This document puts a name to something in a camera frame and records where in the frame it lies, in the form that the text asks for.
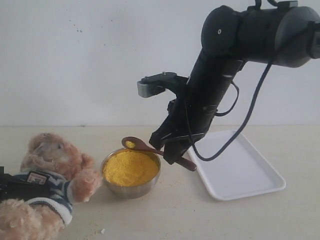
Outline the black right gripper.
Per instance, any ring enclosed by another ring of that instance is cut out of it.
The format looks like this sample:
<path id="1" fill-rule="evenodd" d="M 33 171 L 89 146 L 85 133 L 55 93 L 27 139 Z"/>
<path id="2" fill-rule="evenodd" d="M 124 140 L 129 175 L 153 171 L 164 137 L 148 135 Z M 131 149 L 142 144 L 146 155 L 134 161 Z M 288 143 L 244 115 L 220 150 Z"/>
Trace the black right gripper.
<path id="1" fill-rule="evenodd" d="M 193 140 L 204 137 L 220 104 L 220 75 L 192 74 L 190 78 L 177 75 L 178 91 L 168 104 L 168 115 L 151 134 L 150 145 L 160 150 L 170 164 L 194 165 L 183 157 Z"/>

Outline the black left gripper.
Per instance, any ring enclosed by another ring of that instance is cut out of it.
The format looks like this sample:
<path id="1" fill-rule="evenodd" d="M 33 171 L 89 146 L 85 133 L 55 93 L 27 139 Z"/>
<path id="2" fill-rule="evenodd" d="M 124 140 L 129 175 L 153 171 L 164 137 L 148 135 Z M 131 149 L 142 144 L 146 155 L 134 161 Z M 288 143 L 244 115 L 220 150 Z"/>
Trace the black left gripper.
<path id="1" fill-rule="evenodd" d="M 0 202 L 14 198 L 48 198 L 48 184 L 36 184 L 20 180 L 0 167 Z"/>

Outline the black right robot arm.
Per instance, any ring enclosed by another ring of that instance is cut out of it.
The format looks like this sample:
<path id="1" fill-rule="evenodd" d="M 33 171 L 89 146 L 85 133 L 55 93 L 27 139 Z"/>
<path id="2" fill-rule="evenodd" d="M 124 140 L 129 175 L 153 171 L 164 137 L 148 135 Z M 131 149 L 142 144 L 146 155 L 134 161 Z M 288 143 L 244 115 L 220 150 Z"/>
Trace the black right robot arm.
<path id="1" fill-rule="evenodd" d="M 319 27 L 319 14 L 296 1 L 278 2 L 272 9 L 249 6 L 243 12 L 225 5 L 214 9 L 204 21 L 190 76 L 165 72 L 151 77 L 157 91 L 168 89 L 176 98 L 150 144 L 164 150 L 169 164 L 176 163 L 221 116 L 218 106 L 247 62 L 298 68 L 317 59 Z"/>

